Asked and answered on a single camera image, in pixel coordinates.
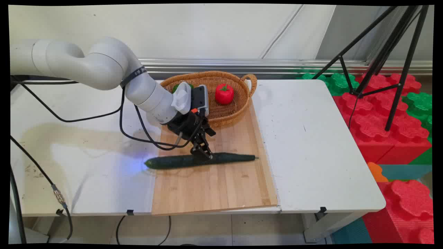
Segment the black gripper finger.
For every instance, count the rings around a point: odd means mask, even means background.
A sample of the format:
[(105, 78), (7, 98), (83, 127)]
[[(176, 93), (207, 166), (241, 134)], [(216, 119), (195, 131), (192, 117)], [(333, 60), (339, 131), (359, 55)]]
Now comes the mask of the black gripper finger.
[(195, 157), (204, 157), (205, 156), (205, 142), (201, 136), (194, 136), (191, 139), (192, 148), (190, 153)]
[(209, 148), (209, 143), (206, 140), (205, 133), (200, 134), (200, 140), (201, 140), (200, 146), (201, 146), (202, 151), (204, 152), (204, 156), (206, 157), (206, 160), (212, 159), (213, 154), (212, 154), (211, 149)]

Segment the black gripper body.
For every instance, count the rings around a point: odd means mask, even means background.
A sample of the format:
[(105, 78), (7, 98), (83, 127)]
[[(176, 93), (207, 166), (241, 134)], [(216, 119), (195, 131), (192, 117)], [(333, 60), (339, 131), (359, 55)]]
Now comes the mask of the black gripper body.
[(176, 145), (180, 140), (190, 141), (193, 145), (207, 145), (206, 135), (216, 135), (203, 111), (192, 110), (187, 114), (178, 112), (173, 120), (167, 123), (167, 128), (179, 136)]

